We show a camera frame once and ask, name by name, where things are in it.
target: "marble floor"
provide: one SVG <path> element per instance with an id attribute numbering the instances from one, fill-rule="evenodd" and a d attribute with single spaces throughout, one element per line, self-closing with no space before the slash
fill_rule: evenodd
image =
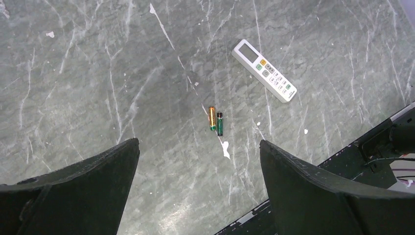
<path id="1" fill-rule="evenodd" d="M 397 0 L 3 2 L 0 182 L 137 137 L 121 235 L 213 234 L 267 198 L 261 139 L 319 164 L 415 97 Z M 297 87 L 291 102 L 231 56 L 243 38 Z"/>

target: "remote control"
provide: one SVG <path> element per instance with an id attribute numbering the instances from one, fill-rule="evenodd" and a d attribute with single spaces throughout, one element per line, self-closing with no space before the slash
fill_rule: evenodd
<path id="1" fill-rule="evenodd" d="M 290 101 L 297 89 L 248 41 L 242 39 L 232 55 L 282 103 Z"/>

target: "battery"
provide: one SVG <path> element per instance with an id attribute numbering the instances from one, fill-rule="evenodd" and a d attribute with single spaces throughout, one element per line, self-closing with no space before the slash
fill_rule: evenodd
<path id="1" fill-rule="evenodd" d="M 218 113 L 218 121 L 216 123 L 218 136 L 223 136 L 223 114 Z"/>
<path id="2" fill-rule="evenodd" d="M 215 117 L 215 107 L 209 107 L 209 123 L 210 123 L 210 130 L 216 130 L 216 117 Z"/>

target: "white paint speck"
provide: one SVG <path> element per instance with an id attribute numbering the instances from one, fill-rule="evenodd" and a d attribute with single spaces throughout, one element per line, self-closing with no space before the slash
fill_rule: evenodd
<path id="1" fill-rule="evenodd" d="M 55 34 L 52 31 L 52 32 L 46 33 L 46 36 L 51 37 L 51 38 L 54 38 L 55 37 Z"/>
<path id="2" fill-rule="evenodd" d="M 413 180 L 408 180 L 408 185 L 406 186 L 406 188 L 409 188 L 413 182 Z"/>
<path id="3" fill-rule="evenodd" d="M 227 141 L 225 141 L 221 144 L 222 144 L 222 148 L 223 148 L 223 156 L 229 158 L 229 160 L 230 160 L 231 156 L 228 153 L 229 143 Z"/>

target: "white vein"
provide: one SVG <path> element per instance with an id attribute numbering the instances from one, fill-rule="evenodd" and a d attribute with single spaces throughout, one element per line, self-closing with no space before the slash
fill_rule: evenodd
<path id="1" fill-rule="evenodd" d="M 267 88 L 264 87 L 264 89 L 265 89 L 265 98 L 267 99 L 268 117 L 269 117 L 269 120 L 270 120 L 270 124 L 268 125 L 268 127 L 269 127 L 269 130 L 270 130 L 271 139 L 274 141 L 274 137 L 272 135 L 272 120 L 271 120 L 270 103 L 268 102 Z"/>
<path id="2" fill-rule="evenodd" d="M 64 58 L 62 60 L 62 63 L 61 63 L 61 68 L 59 69 L 59 74 L 62 74 L 62 72 L 64 70 L 65 61 L 66 61 L 66 58 L 68 57 L 69 49 L 73 46 L 74 41 L 75 41 L 75 29 L 72 31 L 72 37 L 71 37 L 70 42 L 69 42 L 69 47 L 66 49 L 65 56 L 64 56 Z"/>
<path id="3" fill-rule="evenodd" d="M 342 98 L 340 97 L 339 93 L 337 93 L 336 88 L 334 88 L 333 83 L 331 83 L 330 79 L 328 78 L 327 74 L 324 72 L 325 77 L 327 78 L 328 82 L 330 83 L 331 87 L 333 88 L 334 92 L 336 93 L 337 97 L 339 98 L 340 102 L 343 104 L 343 106 L 346 107 L 345 103 L 343 102 Z"/>
<path id="4" fill-rule="evenodd" d="M 32 141 L 30 140 L 30 138 L 29 138 L 29 137 L 27 137 L 27 140 L 29 141 L 29 144 L 30 144 L 30 150 L 32 151 L 32 154 L 33 154 L 33 146 L 32 146 Z"/>
<path id="5" fill-rule="evenodd" d="M 147 79 L 145 80 L 144 84 L 141 86 L 140 90 L 134 96 L 133 101 L 131 102 L 131 105 L 130 105 L 130 109 L 128 110 L 128 113 L 131 113 L 132 114 L 130 120 L 128 121 L 128 124 L 129 123 L 132 123 L 133 122 L 133 119 L 136 117 L 136 115 L 137 115 L 137 104 L 136 104 L 136 102 L 137 102 L 138 98 L 140 97 L 142 91 L 146 87 L 147 83 L 149 81 L 151 81 L 151 79 L 153 78 L 153 74 L 154 74 L 154 72 L 156 70 L 158 70 L 158 68 L 153 69 L 153 71 L 147 76 Z M 128 124 L 126 124 L 122 130 L 120 129 L 119 137 L 118 137 L 118 139 L 116 141 L 117 144 L 120 143 L 121 138 L 124 135 L 124 132 L 127 129 Z"/>
<path id="6" fill-rule="evenodd" d="M 130 36 L 130 21 L 131 21 L 131 15 L 132 15 L 132 12 L 133 12 L 133 7 L 135 7 L 134 4 L 133 4 L 133 0 L 128 0 L 127 16 L 125 18 L 126 41 L 128 41 L 128 37 Z"/>
<path id="7" fill-rule="evenodd" d="M 29 164 L 29 147 L 26 148 L 26 153 L 27 153 L 26 164 Z"/>
<path id="8" fill-rule="evenodd" d="M 79 157 L 83 160 L 84 158 L 82 157 L 82 155 L 79 153 L 78 149 L 75 148 L 75 145 L 73 145 L 72 141 L 70 140 L 70 135 L 71 133 L 69 133 L 67 139 L 69 140 L 69 143 L 72 145 L 72 148 L 75 149 L 75 151 L 78 153 Z"/>
<path id="9" fill-rule="evenodd" d="M 197 143 L 196 130 L 195 130 L 194 125 L 193 125 L 193 120 L 190 120 L 190 123 L 192 124 L 192 128 L 193 128 L 193 138 L 194 138 L 194 140 L 196 142 L 196 147 L 199 147 L 199 143 Z"/>
<path id="10" fill-rule="evenodd" d="M 105 49 L 106 49 L 108 57 L 110 59 L 110 83 L 111 83 L 111 88 L 113 90 L 113 99 L 114 99 L 114 103 L 115 103 L 115 112 L 116 112 L 116 117 L 117 117 L 117 121 L 118 121 L 119 134 L 121 135 L 122 120 L 121 120 L 121 118 L 119 116 L 119 112 L 118 112 L 118 102 L 117 102 L 116 95 L 115 95 L 112 66 L 113 66 L 113 60 L 122 51 L 122 48 L 120 50 L 118 50 L 113 56 L 111 56 L 110 52 L 108 51 L 107 42 L 105 42 Z"/>
<path id="11" fill-rule="evenodd" d="M 3 0 L 0 0 L 0 12 L 3 13 L 6 18 L 10 18 L 10 12 L 7 10 Z"/>
<path id="12" fill-rule="evenodd" d="M 61 18 L 61 16 L 59 15 L 59 13 L 58 13 L 58 11 L 56 11 L 56 9 L 55 9 L 55 7 L 53 7 L 47 0 L 43 0 L 47 5 L 49 5 L 50 6 L 50 8 L 52 8 L 52 10 L 58 15 L 58 18 L 59 18 L 59 27 L 63 27 L 64 26 L 64 23 L 62 22 L 62 18 Z"/>
<path id="13" fill-rule="evenodd" d="M 255 0 L 252 0 L 252 3 L 254 4 L 255 22 L 256 22 L 256 31 L 257 31 L 257 33 L 258 33 L 258 41 L 259 41 L 259 53 L 262 53 L 262 47 L 261 47 L 261 34 L 259 33 L 259 26 L 258 26 L 258 13 L 256 12 Z"/>
<path id="14" fill-rule="evenodd" d="M 409 76 L 408 79 L 406 81 L 406 93 L 408 94 L 408 99 L 411 100 L 411 85 L 409 84 L 411 82 L 411 77 L 412 77 L 412 71 L 414 70 L 414 66 L 415 66 L 415 59 L 412 62 L 412 67 L 411 67 L 411 71 L 409 71 Z"/>
<path id="15" fill-rule="evenodd" d="M 258 131 L 259 131 L 259 133 L 260 133 L 260 135 L 261 135 L 261 137 L 262 137 L 262 139 L 263 139 L 263 140 L 265 140 L 264 135 L 262 134 L 262 132 L 261 132 L 261 130 L 258 128 L 258 126 L 255 124 L 254 119 L 252 118 L 251 120 L 252 120 L 252 123 L 254 124 L 254 126 L 253 126 L 252 128 L 253 128 L 254 130 L 255 130 L 255 129 L 256 129 L 256 130 L 258 130 Z"/>
<path id="16" fill-rule="evenodd" d="M 325 147 L 327 149 L 327 154 L 330 157 L 330 150 L 328 149 L 328 136 L 327 136 L 327 129 L 325 126 L 325 119 L 324 119 L 324 114 L 322 112 L 322 117 L 323 117 L 323 125 L 324 125 L 324 136 L 325 136 Z"/>
<path id="17" fill-rule="evenodd" d="M 369 43 L 370 43 L 370 35 L 368 30 L 368 43 L 366 44 L 366 63 L 369 61 Z"/>
<path id="18" fill-rule="evenodd" d="M 304 118 L 301 121 L 301 125 L 300 125 L 298 133 L 297 133 L 298 136 L 297 136 L 297 142 L 296 142 L 296 148 L 295 149 L 297 149 L 297 147 L 298 147 L 298 143 L 299 143 L 299 140 L 300 140 L 300 132 L 301 132 L 301 129 L 304 127 L 305 119 L 307 118 L 307 112 L 308 112 L 308 105 L 305 108 L 305 115 L 304 115 Z"/>
<path id="19" fill-rule="evenodd" d="M 52 171 L 51 169 L 50 169 L 50 167 L 42 160 L 42 162 L 43 162 L 43 164 L 45 164 L 45 166 L 49 169 L 49 171 Z"/>
<path id="20" fill-rule="evenodd" d="M 284 53 L 284 56 L 282 57 L 281 62 L 279 63 L 279 66 L 278 66 L 278 67 L 281 67 L 282 61 L 284 61 L 284 58 L 287 56 L 288 51 L 289 51 L 289 50 L 290 50 L 290 48 L 291 48 L 291 44 L 292 44 L 292 43 L 293 43 L 293 41 L 294 41 L 294 37 L 295 37 L 295 35 L 291 38 L 290 44 L 288 45 L 288 48 L 286 49 L 286 51 L 285 51 L 285 53 Z"/>
<path id="21" fill-rule="evenodd" d="M 206 111 L 205 107 L 203 106 L 203 104 L 202 104 L 202 108 L 203 108 L 203 111 L 205 112 L 206 116 L 209 116 L 209 114 L 207 113 L 207 111 Z"/>
<path id="22" fill-rule="evenodd" d="M 234 129 L 235 129 L 235 124 L 234 124 L 234 118 L 233 118 L 233 106 L 232 106 L 232 90 L 231 90 L 231 84 L 232 84 L 232 80 L 231 80 L 231 75 L 229 74 L 229 58 L 228 58 L 228 49 L 226 48 L 226 45 L 224 43 L 225 46 L 225 56 L 226 56 L 226 67 L 228 68 L 226 71 L 228 73 L 228 87 L 229 87 L 229 104 L 231 106 L 231 124 L 232 124 L 232 128 L 231 128 L 231 136 L 232 136 L 232 142 L 235 143 L 235 133 L 234 133 Z M 236 164 L 235 164 L 235 144 L 232 145 L 232 161 L 233 161 L 233 167 L 236 169 Z"/>
<path id="23" fill-rule="evenodd" d="M 229 14 L 225 17 L 225 19 L 221 20 L 218 29 L 213 33 L 212 38 L 215 38 L 216 33 L 219 31 L 219 29 L 222 28 L 222 26 L 231 19 L 232 16 L 232 10 L 235 8 L 235 2 L 233 3 L 233 6 L 229 10 Z"/>
<path id="24" fill-rule="evenodd" d="M 134 131 L 133 122 L 130 122 L 130 124 L 131 124 L 131 131 L 133 132 L 133 137 L 135 138 L 136 137 L 136 132 Z"/>
<path id="25" fill-rule="evenodd" d="M 389 4 L 389 8 L 392 11 L 392 15 L 393 15 L 393 29 L 395 32 L 395 37 L 398 37 L 398 32 L 396 30 L 396 16 L 398 15 L 398 13 L 395 11 L 395 8 L 392 6 L 392 3 L 389 0 L 386 0 Z"/>
<path id="26" fill-rule="evenodd" d="M 220 180 L 218 180 L 218 183 L 219 183 L 219 188 L 221 189 L 221 192 L 222 192 L 222 194 L 223 194 L 223 189 L 222 189 L 222 185 L 221 185 L 221 183 L 220 183 Z"/>
<path id="27" fill-rule="evenodd" d="M 336 124 L 337 127 L 337 133 L 339 134 L 339 139 L 340 139 L 340 143 L 342 144 L 342 146 L 344 146 L 343 144 L 343 138 L 342 138 L 342 133 L 340 132 L 340 128 L 339 126 Z"/>
<path id="28" fill-rule="evenodd" d="M 33 64 L 34 64 L 34 61 L 35 61 L 35 51 L 36 51 L 35 48 L 33 48 L 32 61 L 27 62 L 27 73 L 28 73 L 27 79 L 28 79 L 28 82 L 29 82 L 29 86 L 28 86 L 28 89 L 27 89 L 26 96 L 23 98 L 22 102 L 20 103 L 20 110 L 19 110 L 20 129 L 23 128 L 23 114 L 22 114 L 22 112 L 23 112 L 24 102 L 26 101 L 27 97 L 29 96 L 30 89 L 31 89 L 31 76 L 32 76 Z"/>
<path id="29" fill-rule="evenodd" d="M 231 193 L 232 193 L 232 176 L 231 176 L 231 183 L 229 184 L 229 197 L 228 197 L 228 205 L 231 204 Z"/>
<path id="30" fill-rule="evenodd" d="M 393 54 L 392 54 L 392 53 L 393 53 L 393 49 L 395 48 L 395 45 L 392 47 L 392 49 L 389 47 L 389 44 L 387 44 L 387 47 L 388 47 L 389 52 L 390 52 L 390 54 L 391 54 L 391 62 L 392 62 L 393 72 L 395 73 L 395 80 L 396 80 L 396 82 L 398 83 L 398 86 L 399 86 L 399 91 L 400 91 L 401 96 L 402 96 L 402 101 L 403 101 L 403 104 L 404 104 L 404 105 L 406 105 L 406 100 L 405 100 L 405 97 L 404 97 L 403 92 L 402 92 L 402 88 L 401 88 L 401 84 L 400 84 L 400 82 L 399 82 L 398 74 L 396 73 L 395 63 L 393 62 Z"/>
<path id="31" fill-rule="evenodd" d="M 166 30 L 164 29 L 164 25 L 161 23 L 161 20 L 160 20 L 159 16 L 157 15 L 156 10 L 154 9 L 154 7 L 153 7 L 153 5 L 151 3 L 150 3 L 150 13 L 153 14 L 153 15 L 155 15 L 157 17 L 157 20 L 159 21 L 160 27 L 161 27 L 164 35 L 166 36 L 166 38 L 169 41 L 169 43 L 170 43 L 171 47 L 173 48 L 173 50 L 176 50 L 176 49 L 174 49 L 173 43 L 171 42 L 169 36 L 167 35 Z"/>
<path id="32" fill-rule="evenodd" d="M 354 66 L 353 66 L 353 49 L 351 48 L 350 45 L 350 53 L 349 53 L 349 58 L 350 58 L 350 63 L 351 63 L 351 69 L 352 69 L 352 77 L 350 80 L 350 86 L 351 86 L 351 94 L 353 95 L 353 99 L 355 99 L 354 97 L 354 88 L 353 88 L 353 80 L 354 80 Z"/>
<path id="33" fill-rule="evenodd" d="M 362 24 L 360 23 L 360 20 L 359 20 L 359 18 L 357 18 L 357 16 L 356 16 L 356 14 L 354 14 L 354 12 L 352 12 L 351 10 L 350 10 L 350 8 L 345 4 L 345 2 L 342 0 L 342 3 L 343 3 L 343 5 L 346 7 L 346 9 L 354 16 L 354 18 L 357 20 L 357 22 L 359 23 L 359 27 L 360 27 L 360 29 L 363 29 L 363 26 L 362 26 Z"/>
<path id="34" fill-rule="evenodd" d="M 15 83 L 19 79 L 20 79 L 20 77 L 16 78 L 16 80 L 14 80 L 13 82 L 11 82 L 9 85 L 5 86 L 1 91 L 6 90 L 8 87 L 10 87 L 13 83 Z"/>

